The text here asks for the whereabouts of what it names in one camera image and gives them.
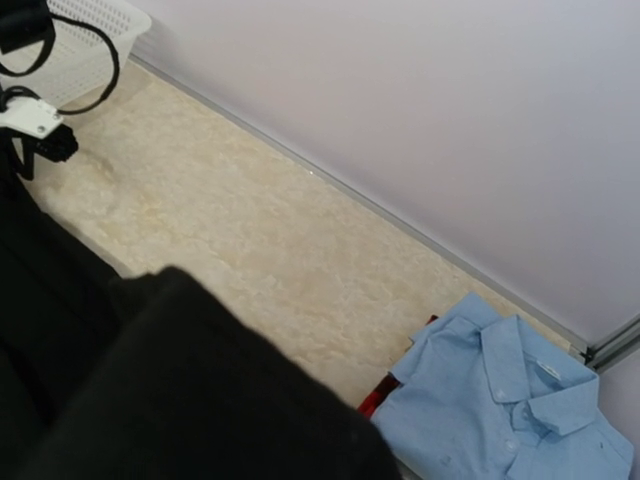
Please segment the white perforated plastic basket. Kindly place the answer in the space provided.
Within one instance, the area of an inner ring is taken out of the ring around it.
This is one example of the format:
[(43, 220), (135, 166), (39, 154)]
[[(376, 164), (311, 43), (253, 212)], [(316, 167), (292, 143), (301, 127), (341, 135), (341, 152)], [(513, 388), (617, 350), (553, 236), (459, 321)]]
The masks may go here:
[[(103, 31), (113, 42), (121, 65), (152, 20), (126, 1), (52, 0), (54, 14), (86, 22)], [(36, 72), (22, 78), (1, 76), (4, 88), (24, 86), (55, 107), (64, 107), (83, 95), (104, 90), (113, 75), (111, 54), (103, 40), (80, 27), (55, 21), (56, 41), (52, 53)]]

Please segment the black long sleeve shirt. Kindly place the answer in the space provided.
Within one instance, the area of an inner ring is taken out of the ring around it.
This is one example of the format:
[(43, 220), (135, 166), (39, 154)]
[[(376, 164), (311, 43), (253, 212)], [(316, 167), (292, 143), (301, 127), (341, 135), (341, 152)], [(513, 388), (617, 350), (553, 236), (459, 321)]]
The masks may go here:
[(185, 271), (120, 277), (25, 188), (1, 136), (5, 479), (396, 479), (375, 426)]

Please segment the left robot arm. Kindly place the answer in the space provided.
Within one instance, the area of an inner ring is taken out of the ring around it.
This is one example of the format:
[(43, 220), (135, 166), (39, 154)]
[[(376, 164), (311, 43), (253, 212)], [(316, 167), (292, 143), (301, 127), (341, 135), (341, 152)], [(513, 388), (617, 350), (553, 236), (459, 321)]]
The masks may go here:
[(100, 28), (53, 13), (45, 1), (3, 1), (1, 52), (13, 53), (37, 43), (42, 47), (26, 70), (15, 72), (2, 66), (1, 74), (10, 78), (22, 78), (42, 68), (55, 45), (56, 21), (98, 36), (109, 50), (112, 75), (96, 101), (76, 110), (59, 110), (26, 86), (14, 85), (1, 89), (1, 159), (27, 181), (34, 179), (36, 155), (56, 163), (68, 160), (77, 152), (77, 140), (73, 130), (64, 124), (64, 118), (85, 114), (104, 103), (115, 90), (121, 72), (115, 44)]

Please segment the red black plaid shirt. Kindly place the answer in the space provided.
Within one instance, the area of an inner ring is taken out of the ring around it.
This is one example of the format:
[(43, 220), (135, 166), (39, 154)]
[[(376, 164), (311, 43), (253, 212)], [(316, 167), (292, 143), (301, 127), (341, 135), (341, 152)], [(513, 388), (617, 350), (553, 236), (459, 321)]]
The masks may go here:
[[(409, 337), (409, 344), (404, 350), (403, 354), (408, 353), (416, 343), (417, 336), (421, 334), (427, 326), (430, 326), (438, 319), (438, 315), (431, 315), (424, 326), (414, 335), (411, 335)], [(379, 408), (379, 406), (386, 400), (386, 398), (399, 386), (400, 382), (398, 381), (398, 379), (391, 372), (387, 372), (386, 375), (375, 386), (375, 388), (360, 403), (360, 405), (357, 407), (357, 411), (364, 415), (366, 418), (370, 419), (375, 411)]]

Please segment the light blue shirt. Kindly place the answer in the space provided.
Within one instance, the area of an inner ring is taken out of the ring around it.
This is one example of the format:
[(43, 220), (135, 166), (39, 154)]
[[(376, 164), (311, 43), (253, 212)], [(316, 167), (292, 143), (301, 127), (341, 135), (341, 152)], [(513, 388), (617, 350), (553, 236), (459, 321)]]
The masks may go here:
[(424, 327), (372, 416), (424, 479), (626, 479), (632, 444), (599, 408), (599, 376), (519, 316), (469, 294)]

